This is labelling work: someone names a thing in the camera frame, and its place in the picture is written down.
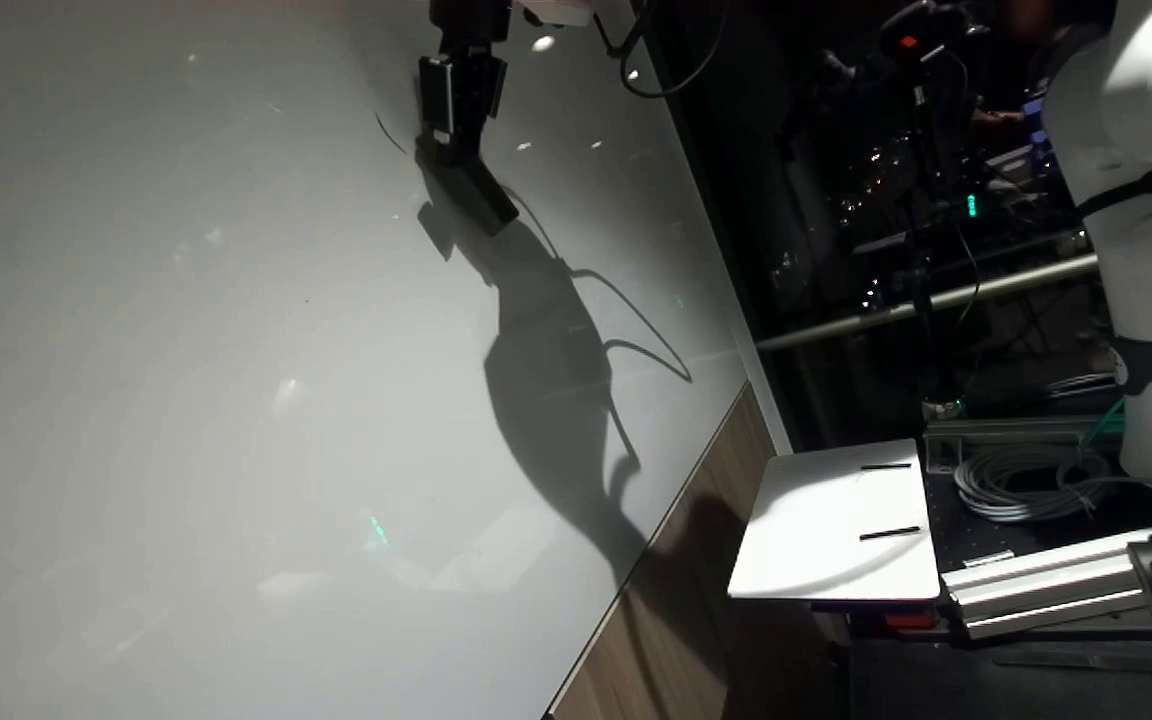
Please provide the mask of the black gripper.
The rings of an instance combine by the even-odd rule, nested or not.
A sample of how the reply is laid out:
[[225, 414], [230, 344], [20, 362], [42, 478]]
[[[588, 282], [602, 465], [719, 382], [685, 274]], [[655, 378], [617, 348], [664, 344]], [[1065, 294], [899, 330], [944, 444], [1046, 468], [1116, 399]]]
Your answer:
[[499, 107], [513, 0], [428, 0], [439, 49], [422, 61], [422, 125], [449, 149], [476, 149]]

